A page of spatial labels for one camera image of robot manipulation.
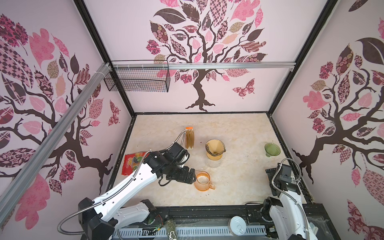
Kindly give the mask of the orange glass pitcher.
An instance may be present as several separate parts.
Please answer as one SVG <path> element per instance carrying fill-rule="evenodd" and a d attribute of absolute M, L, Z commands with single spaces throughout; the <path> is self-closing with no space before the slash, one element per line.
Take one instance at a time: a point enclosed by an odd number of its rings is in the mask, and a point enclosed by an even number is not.
<path fill-rule="evenodd" d="M 205 171 L 196 173 L 196 181 L 194 182 L 194 186 L 201 192 L 216 189 L 216 186 L 211 181 L 210 174 Z"/>

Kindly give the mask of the clear glass carafe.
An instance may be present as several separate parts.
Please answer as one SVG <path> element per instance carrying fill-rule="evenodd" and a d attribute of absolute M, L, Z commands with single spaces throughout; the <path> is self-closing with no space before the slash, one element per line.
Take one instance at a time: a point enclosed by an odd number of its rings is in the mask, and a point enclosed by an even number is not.
<path fill-rule="evenodd" d="M 210 168 L 217 168 L 222 164 L 223 160 L 210 160 L 208 159 L 207 164 Z"/>

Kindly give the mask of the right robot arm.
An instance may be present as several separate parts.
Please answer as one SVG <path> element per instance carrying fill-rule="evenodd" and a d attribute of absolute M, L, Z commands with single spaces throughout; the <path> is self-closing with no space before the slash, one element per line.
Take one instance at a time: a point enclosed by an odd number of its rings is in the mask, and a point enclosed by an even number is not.
<path fill-rule="evenodd" d="M 302 203 L 299 178 L 292 167 L 279 163 L 275 172 L 267 170 L 272 197 L 263 202 L 262 218 L 272 222 L 279 240 L 316 240 L 318 228 L 309 222 Z"/>

